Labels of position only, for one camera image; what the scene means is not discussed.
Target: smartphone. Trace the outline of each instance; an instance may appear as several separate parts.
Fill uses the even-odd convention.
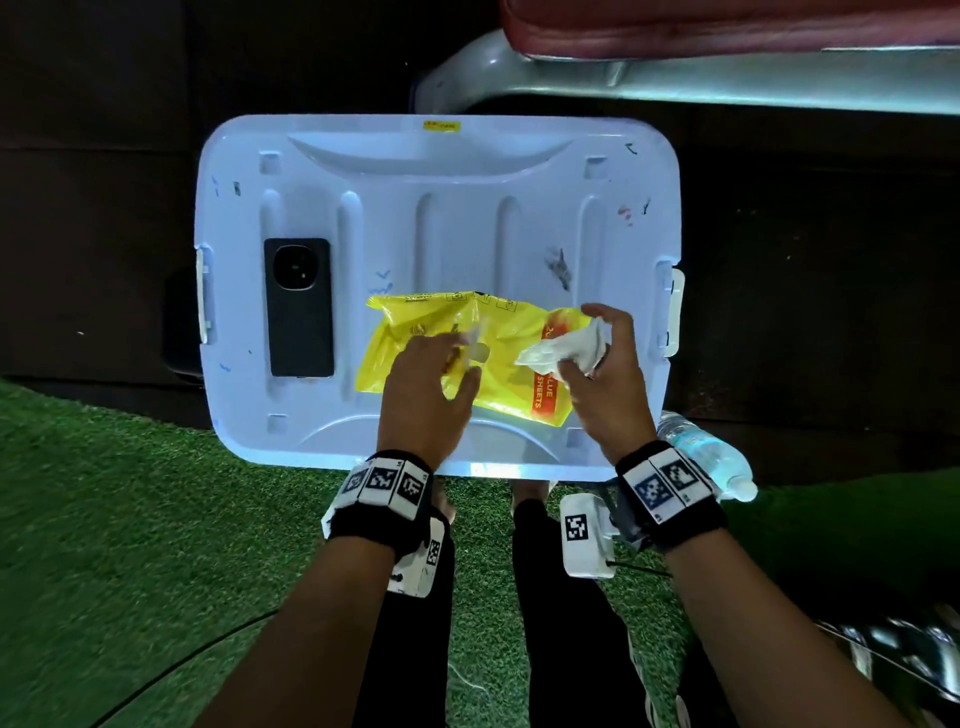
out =
[[[263,261],[271,374],[333,376],[330,242],[271,237]]]

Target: hand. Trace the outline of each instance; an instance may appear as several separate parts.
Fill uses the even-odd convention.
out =
[[[572,361],[560,362],[559,370],[584,430],[611,465],[616,465],[625,455],[657,439],[643,372],[636,361],[634,319],[626,311],[600,303],[584,303],[580,310],[610,324],[613,343],[592,378]]]
[[[418,455],[436,471],[460,443],[470,408],[480,390],[480,368],[464,374],[453,400],[444,396],[444,375],[463,336],[415,336],[394,360],[383,387],[376,449],[401,449]]]

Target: black wristband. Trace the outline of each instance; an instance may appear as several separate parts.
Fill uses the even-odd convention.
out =
[[[330,538],[359,536],[394,550],[396,561],[430,538],[433,472],[411,452],[382,450],[354,468],[334,500]]]
[[[693,460],[666,443],[647,443],[615,467],[637,525],[659,551],[726,527],[716,485]]]

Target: yellow plastic bag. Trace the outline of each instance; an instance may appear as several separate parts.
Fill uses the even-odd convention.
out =
[[[530,303],[473,291],[372,296],[367,305],[383,311],[383,321],[357,372],[358,392],[383,392],[396,355],[412,337],[478,329],[480,346],[472,349],[482,353],[474,361],[458,362],[443,377],[449,399],[456,395],[467,366],[477,365],[483,369],[483,377],[474,403],[481,407],[554,427],[562,425],[573,409],[570,393],[561,382],[514,362],[520,352],[539,340],[589,324],[590,318],[578,309],[545,311]]]

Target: black pants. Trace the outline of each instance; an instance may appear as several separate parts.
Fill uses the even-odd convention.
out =
[[[442,518],[438,512],[435,517]],[[514,579],[530,656],[530,724],[648,725],[627,628],[596,583],[564,571],[560,524],[536,500],[514,514]],[[455,549],[447,529],[430,596],[387,594],[354,726],[445,724]]]

